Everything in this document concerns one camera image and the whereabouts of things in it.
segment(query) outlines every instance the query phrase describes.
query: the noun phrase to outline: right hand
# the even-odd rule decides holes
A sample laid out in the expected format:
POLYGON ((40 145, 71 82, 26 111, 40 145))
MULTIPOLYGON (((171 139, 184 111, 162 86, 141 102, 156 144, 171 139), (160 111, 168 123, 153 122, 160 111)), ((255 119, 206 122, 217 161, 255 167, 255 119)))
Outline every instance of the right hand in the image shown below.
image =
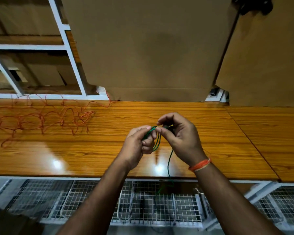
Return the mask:
POLYGON ((174 126, 174 134, 164 127, 157 127, 156 131, 169 142, 175 154, 190 167, 207 159, 196 126, 182 115, 176 112, 165 114, 158 119, 157 125, 174 126))

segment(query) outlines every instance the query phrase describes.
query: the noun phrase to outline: wooden tabletop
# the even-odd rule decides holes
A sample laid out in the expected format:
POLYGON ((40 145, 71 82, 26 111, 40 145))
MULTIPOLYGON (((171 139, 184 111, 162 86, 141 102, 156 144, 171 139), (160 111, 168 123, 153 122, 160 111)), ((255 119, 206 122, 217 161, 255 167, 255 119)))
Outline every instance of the wooden tabletop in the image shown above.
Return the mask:
MULTIPOLYGON (((0 100, 0 106, 11 100, 0 100)), ((62 101, 48 100, 55 109, 62 109, 62 101)), ((41 101, 33 101, 41 107, 41 101)), ((75 102, 66 101, 66 105, 75 102)), ((47 106, 44 112, 54 110, 47 106)), ((213 102, 112 102, 109 108, 92 104, 87 111, 95 111, 88 122, 89 132, 81 127, 73 136, 68 127, 50 127, 44 135, 37 130, 17 132, 13 142, 0 146, 0 175, 100 177, 117 156, 130 129, 140 125, 155 125, 168 112, 177 111, 192 121, 199 132, 204 150, 213 163, 230 179, 277 180, 256 148, 227 113, 223 104, 213 102)), ((33 109, 18 103, 13 110, 1 113, 26 114, 33 109)), ((54 114, 46 116, 46 124, 56 123, 54 114)), ((5 120, 7 126, 15 120, 5 120)), ((8 134, 0 130, 0 145, 8 134)), ((144 155, 130 177, 167 177, 167 163, 171 147, 164 139, 157 151, 144 155)), ((194 177, 188 166, 176 155, 170 166, 172 177, 194 177)))
POLYGON ((294 108, 226 108, 283 182, 294 182, 294 108))

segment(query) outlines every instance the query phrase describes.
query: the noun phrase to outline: white shelf frame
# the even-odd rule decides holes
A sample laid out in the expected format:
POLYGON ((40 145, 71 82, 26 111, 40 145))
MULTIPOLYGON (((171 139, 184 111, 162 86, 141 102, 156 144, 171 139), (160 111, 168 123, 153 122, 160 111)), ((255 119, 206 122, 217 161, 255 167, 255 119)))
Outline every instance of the white shelf frame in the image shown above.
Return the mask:
MULTIPOLYGON (((52 13, 54 15, 55 21, 57 23, 60 35, 62 37, 64 45, 33 45, 33 44, 0 44, 0 50, 65 50, 70 59, 72 69, 74 71, 78 86, 80 88, 81 94, 25 94, 18 82, 15 81, 14 77, 11 75, 8 67, 6 67, 3 61, 0 59, 0 71, 6 77, 12 88, 15 90, 16 94, 5 94, 0 93, 0 98, 20 98, 20 99, 56 99, 60 100, 62 97, 64 99, 71 100, 109 100, 109 97, 106 94, 104 87, 97 87, 96 95, 88 95, 85 90, 85 85, 79 74, 69 40, 66 36, 65 31, 71 30, 70 25, 63 24, 60 18, 58 7, 55 3, 55 0, 49 0, 52 13)), ((216 96, 208 95, 205 101, 216 101, 219 102, 221 97, 224 95, 224 90, 219 89, 216 96)))

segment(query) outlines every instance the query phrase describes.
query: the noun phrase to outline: orange thread bracelet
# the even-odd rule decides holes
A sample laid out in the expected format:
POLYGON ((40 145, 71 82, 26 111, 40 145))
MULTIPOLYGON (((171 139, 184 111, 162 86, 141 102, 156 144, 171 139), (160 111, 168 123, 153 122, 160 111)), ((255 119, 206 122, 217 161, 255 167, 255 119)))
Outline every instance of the orange thread bracelet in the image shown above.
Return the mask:
POLYGON ((192 167, 189 167, 188 169, 192 172, 195 172, 197 170, 200 170, 206 166, 208 166, 208 164, 211 162, 211 159, 208 158, 208 159, 205 159, 199 163, 197 163, 195 166, 192 166, 192 167))

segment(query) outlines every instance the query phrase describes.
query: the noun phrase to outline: hand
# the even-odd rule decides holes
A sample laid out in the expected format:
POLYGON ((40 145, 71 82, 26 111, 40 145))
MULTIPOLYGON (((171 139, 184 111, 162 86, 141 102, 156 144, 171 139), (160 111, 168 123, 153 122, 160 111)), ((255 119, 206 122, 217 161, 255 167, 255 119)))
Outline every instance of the hand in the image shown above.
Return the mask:
POLYGON ((153 130, 148 138, 142 140, 150 129, 149 125, 140 126, 132 129, 126 136, 118 158, 125 162, 129 171, 137 166, 143 154, 152 153, 155 145, 154 140, 157 137, 156 131, 153 130))
POLYGON ((207 159, 196 126, 178 113, 165 114, 157 122, 157 125, 172 124, 174 134, 164 127, 157 127, 156 131, 169 142, 175 154, 189 166, 207 159))

